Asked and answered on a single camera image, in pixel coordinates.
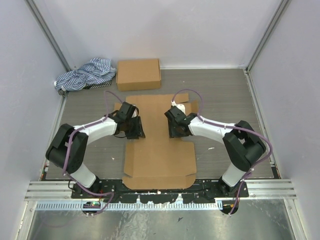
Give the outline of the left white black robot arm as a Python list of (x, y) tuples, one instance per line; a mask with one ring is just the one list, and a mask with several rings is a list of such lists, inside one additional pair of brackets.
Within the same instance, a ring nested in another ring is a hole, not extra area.
[(61, 125), (51, 141), (46, 159), (62, 169), (78, 184), (88, 198), (106, 196), (101, 193), (100, 179), (84, 164), (87, 145), (107, 136), (123, 132), (128, 140), (145, 138), (139, 109), (134, 104), (123, 102), (120, 109), (102, 118), (83, 125)]

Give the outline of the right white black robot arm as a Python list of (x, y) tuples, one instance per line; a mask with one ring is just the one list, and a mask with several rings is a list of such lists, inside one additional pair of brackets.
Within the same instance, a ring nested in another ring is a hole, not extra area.
[(198, 136), (224, 145), (230, 165), (218, 180), (218, 189), (225, 197), (232, 197), (238, 191), (241, 179), (267, 150), (262, 136), (244, 120), (238, 123), (222, 123), (196, 113), (186, 115), (176, 105), (164, 115), (168, 121), (170, 138)]

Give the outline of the brown cardboard box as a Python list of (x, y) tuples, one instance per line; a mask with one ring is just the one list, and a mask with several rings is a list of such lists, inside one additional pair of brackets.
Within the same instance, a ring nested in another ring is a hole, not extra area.
[(116, 85), (121, 92), (161, 88), (162, 78), (159, 59), (146, 58), (118, 61)]

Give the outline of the brown cardboard blanks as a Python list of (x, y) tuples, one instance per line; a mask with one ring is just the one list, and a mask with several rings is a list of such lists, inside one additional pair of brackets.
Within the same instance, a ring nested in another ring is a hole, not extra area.
[(185, 106), (187, 114), (197, 112), (197, 101), (188, 93), (130, 95), (136, 105), (145, 137), (125, 144), (124, 185), (131, 190), (174, 190), (189, 188), (196, 180), (196, 152), (192, 141), (169, 136), (165, 112), (171, 101)]

